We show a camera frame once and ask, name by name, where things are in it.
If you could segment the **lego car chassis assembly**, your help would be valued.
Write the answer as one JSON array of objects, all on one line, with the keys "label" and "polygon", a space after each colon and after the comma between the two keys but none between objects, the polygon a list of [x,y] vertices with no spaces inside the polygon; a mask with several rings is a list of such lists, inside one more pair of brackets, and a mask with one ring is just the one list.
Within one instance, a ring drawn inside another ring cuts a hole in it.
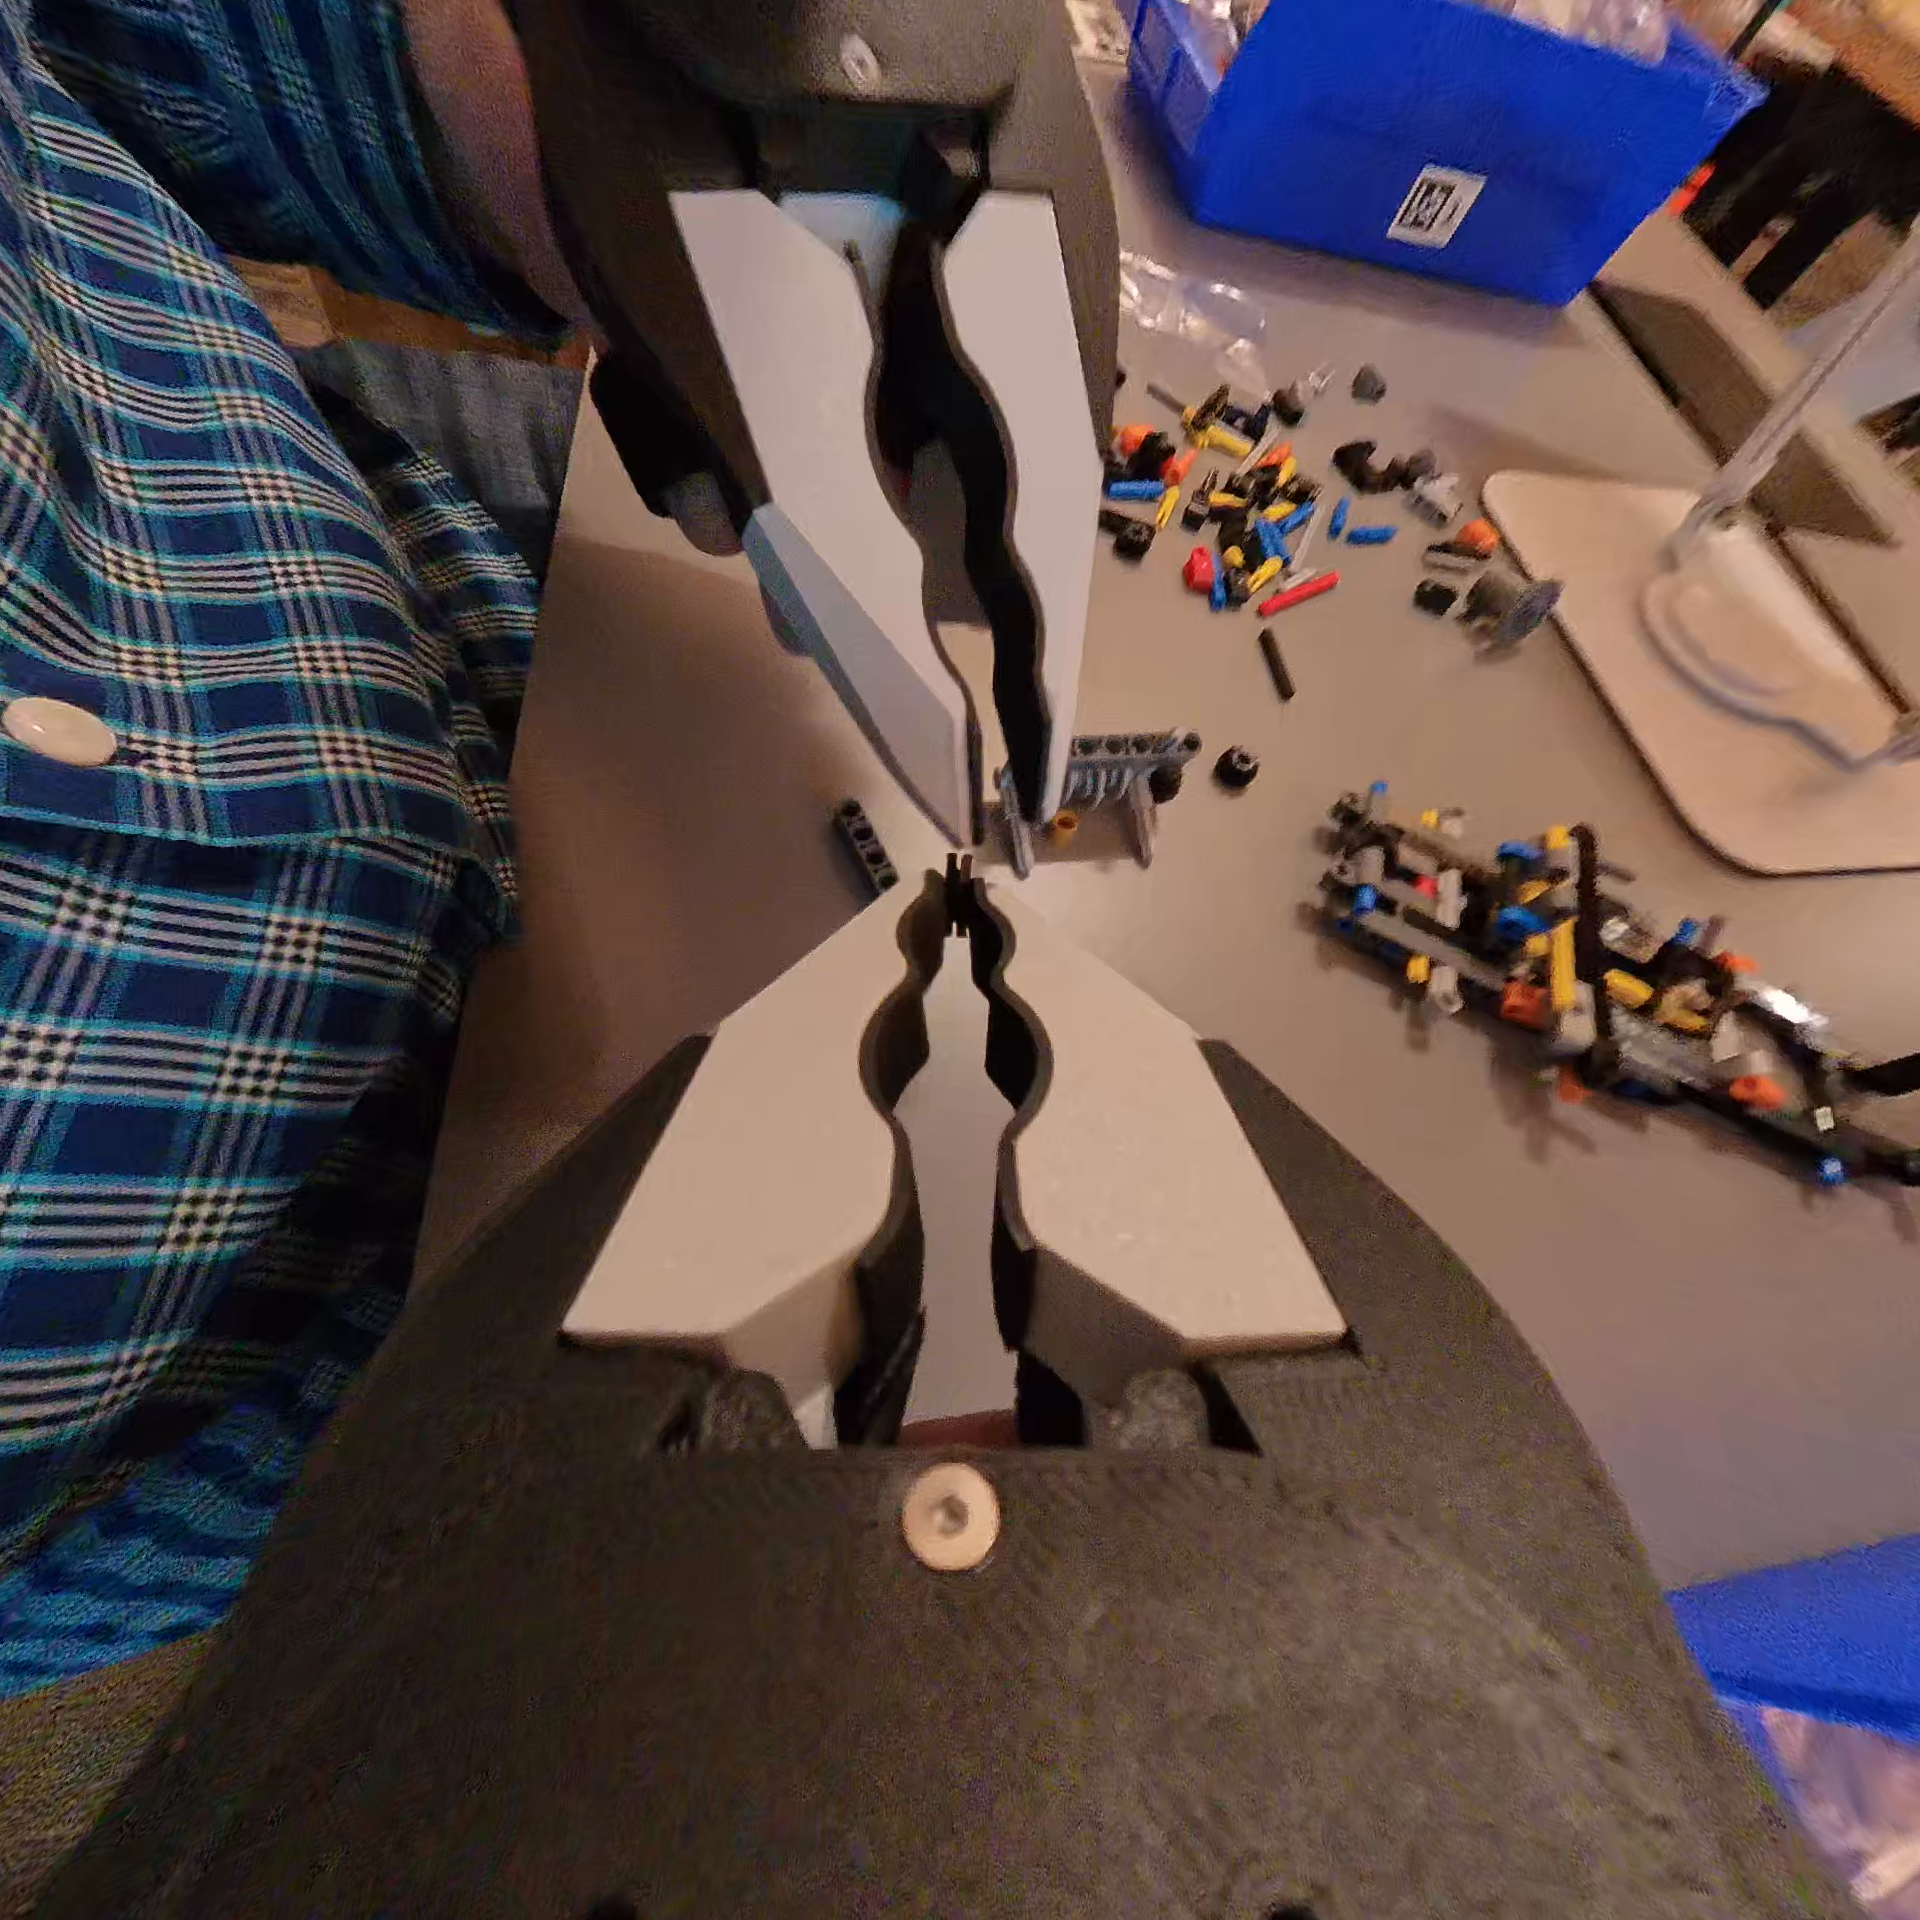
[{"label": "lego car chassis assembly", "polygon": [[1833,1021],[1721,939],[1660,923],[1588,822],[1461,842],[1463,813],[1391,811],[1386,784],[1336,798],[1321,846],[1325,934],[1394,974],[1417,1012],[1491,1017],[1533,1046],[1562,1097],[1695,1108],[1796,1162],[1821,1187],[1917,1187],[1917,1150],[1874,1108],[1915,1097],[1915,1053],[1871,1061]]}]

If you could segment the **person's left hand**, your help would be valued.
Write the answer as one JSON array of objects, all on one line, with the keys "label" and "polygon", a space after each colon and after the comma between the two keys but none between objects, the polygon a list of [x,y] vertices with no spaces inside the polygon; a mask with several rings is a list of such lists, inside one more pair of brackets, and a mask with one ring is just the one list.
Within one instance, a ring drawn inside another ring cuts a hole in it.
[{"label": "person's left hand", "polygon": [[[709,557],[745,557],[745,547],[733,528],[729,502],[711,473],[698,472],[671,482],[663,489],[663,510],[679,526],[682,536]],[[762,582],[756,562],[752,562],[751,570],[778,642],[792,656],[812,658],[812,642]]]}]

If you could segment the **beige lamp base board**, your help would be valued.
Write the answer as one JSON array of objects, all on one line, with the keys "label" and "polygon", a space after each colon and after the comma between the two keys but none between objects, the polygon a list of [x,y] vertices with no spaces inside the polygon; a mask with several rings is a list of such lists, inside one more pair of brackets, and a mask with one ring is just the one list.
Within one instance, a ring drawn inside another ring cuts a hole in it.
[{"label": "beige lamp base board", "polygon": [[1778,332],[1681,221],[1593,285],[1712,459],[1493,472],[1482,501],[1677,820],[1743,873],[1915,873],[1915,489],[1858,427],[1915,325],[1915,237]]}]

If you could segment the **grey blue lego hub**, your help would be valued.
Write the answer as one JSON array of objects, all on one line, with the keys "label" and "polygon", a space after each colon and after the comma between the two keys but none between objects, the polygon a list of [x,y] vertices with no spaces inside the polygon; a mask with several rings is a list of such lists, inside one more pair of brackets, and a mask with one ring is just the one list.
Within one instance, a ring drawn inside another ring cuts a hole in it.
[{"label": "grey blue lego hub", "polygon": [[1463,594],[1457,622],[1480,649],[1509,651],[1553,618],[1563,589],[1559,578],[1532,580],[1491,568]]}]

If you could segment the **empty clear plastic bag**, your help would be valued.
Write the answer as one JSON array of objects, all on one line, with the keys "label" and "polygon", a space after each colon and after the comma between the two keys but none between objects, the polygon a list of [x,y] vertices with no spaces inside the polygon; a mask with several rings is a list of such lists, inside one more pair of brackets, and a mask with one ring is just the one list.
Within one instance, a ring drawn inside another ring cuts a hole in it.
[{"label": "empty clear plastic bag", "polygon": [[1133,330],[1203,353],[1213,373],[1242,390],[1311,403],[1332,385],[1331,364],[1295,379],[1271,374],[1265,306],[1237,283],[1175,273],[1124,246],[1119,252],[1119,301],[1120,318]]}]

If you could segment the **blue jeans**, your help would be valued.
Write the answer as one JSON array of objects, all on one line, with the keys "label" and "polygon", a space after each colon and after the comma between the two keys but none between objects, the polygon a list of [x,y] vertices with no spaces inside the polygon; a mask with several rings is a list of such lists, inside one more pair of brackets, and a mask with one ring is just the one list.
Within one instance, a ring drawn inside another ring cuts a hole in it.
[{"label": "blue jeans", "polygon": [[388,342],[304,347],[296,350],[296,366],[311,390],[352,403],[440,459],[544,582],[584,371]]}]

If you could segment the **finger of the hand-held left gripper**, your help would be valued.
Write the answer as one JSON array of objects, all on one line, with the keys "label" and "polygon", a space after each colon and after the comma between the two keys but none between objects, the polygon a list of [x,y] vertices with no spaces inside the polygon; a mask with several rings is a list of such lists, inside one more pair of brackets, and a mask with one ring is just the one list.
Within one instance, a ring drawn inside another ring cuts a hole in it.
[{"label": "finger of the hand-held left gripper", "polygon": [[874,277],[895,265],[904,209],[760,190],[679,190],[671,206],[763,480],[744,548],[771,618],[913,803],[970,849],[976,715],[874,434]]},{"label": "finger of the hand-held left gripper", "polygon": [[1009,826],[1064,803],[1101,452],[1050,196],[986,190],[954,236],[904,225],[881,306],[879,421],[944,451],[957,562],[993,641]]}]

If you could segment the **pile of loose lego pieces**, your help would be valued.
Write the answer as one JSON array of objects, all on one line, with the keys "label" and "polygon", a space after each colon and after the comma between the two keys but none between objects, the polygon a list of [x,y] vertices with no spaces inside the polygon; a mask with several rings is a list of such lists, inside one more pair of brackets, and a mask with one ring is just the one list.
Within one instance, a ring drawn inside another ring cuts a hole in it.
[{"label": "pile of loose lego pieces", "polygon": [[1301,451],[1319,400],[1237,390],[1186,397],[1159,379],[1116,374],[1122,408],[1101,469],[1096,536],[1120,562],[1144,565],[1159,542],[1186,540],[1179,578],[1213,612],[1260,618],[1304,609],[1340,586],[1348,553],[1425,544],[1425,578],[1459,587],[1485,572],[1501,540],[1469,517],[1463,480],[1431,449],[1381,452],[1348,438],[1321,459]]}]

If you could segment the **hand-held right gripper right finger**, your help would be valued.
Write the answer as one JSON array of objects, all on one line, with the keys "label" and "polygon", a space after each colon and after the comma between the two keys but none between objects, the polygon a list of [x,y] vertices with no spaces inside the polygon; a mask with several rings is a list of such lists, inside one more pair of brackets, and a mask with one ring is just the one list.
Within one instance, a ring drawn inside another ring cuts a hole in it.
[{"label": "hand-held right gripper right finger", "polygon": [[1019,1438],[1077,1448],[1151,1376],[1340,1349],[1348,1320],[1189,1021],[1015,890],[976,893]]}]

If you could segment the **blue plastic bin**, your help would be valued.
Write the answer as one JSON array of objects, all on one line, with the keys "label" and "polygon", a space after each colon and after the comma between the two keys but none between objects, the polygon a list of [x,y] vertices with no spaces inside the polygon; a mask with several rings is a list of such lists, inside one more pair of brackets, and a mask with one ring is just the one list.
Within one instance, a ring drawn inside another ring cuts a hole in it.
[{"label": "blue plastic bin", "polygon": [[1698,1582],[1666,1601],[1724,1701],[1917,1739],[1914,1534]]}]

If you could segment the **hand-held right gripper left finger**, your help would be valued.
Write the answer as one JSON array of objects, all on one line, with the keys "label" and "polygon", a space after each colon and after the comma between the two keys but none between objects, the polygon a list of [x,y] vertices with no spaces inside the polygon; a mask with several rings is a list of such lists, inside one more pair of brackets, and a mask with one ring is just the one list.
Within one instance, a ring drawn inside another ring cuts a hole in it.
[{"label": "hand-held right gripper left finger", "polygon": [[901,883],[711,1032],[565,1340],[769,1376],[817,1448],[897,1440],[925,1331],[897,1105],[944,946],[946,876]]}]

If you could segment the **blue plaid shirt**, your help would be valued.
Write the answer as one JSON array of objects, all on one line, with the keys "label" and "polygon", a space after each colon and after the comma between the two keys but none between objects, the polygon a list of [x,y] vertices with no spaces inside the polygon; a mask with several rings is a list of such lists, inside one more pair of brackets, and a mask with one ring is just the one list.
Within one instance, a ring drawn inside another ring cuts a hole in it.
[{"label": "blue plaid shirt", "polygon": [[232,1611],[514,926],[539,582],[3,21],[4,1701]]}]

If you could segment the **clear plastic bags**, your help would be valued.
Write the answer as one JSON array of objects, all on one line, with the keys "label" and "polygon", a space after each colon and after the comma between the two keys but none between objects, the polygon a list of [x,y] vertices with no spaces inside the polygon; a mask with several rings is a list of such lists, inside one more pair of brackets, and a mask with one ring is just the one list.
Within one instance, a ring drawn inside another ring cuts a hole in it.
[{"label": "clear plastic bags", "polygon": [[1917,1742],[1777,1708],[1736,1716],[1857,1905],[1876,1917],[1915,1917]]}]

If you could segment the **blue bin with white tag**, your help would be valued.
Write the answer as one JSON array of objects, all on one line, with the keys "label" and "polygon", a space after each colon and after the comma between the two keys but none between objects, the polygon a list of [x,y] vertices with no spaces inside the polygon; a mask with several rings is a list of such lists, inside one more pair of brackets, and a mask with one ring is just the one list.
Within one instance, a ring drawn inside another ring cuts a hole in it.
[{"label": "blue bin with white tag", "polygon": [[1482,4],[1281,3],[1220,61],[1186,4],[1120,13],[1197,225],[1545,306],[1765,98],[1683,27],[1648,65]]}]

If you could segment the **grey lego crankshaft assembly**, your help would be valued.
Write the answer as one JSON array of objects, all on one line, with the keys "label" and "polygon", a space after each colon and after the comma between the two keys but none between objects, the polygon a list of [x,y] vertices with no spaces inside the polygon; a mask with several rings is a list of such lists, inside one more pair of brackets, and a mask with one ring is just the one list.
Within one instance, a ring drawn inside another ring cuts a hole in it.
[{"label": "grey lego crankshaft assembly", "polygon": [[1179,798],[1184,771],[1203,745],[1200,734],[1179,729],[1077,737],[1066,765],[1064,805],[1042,828],[1023,816],[1012,768],[1003,763],[993,790],[1012,873],[1029,878],[1042,842],[1066,842],[1085,816],[1101,809],[1120,811],[1137,864],[1147,870],[1155,864],[1162,805]]}]

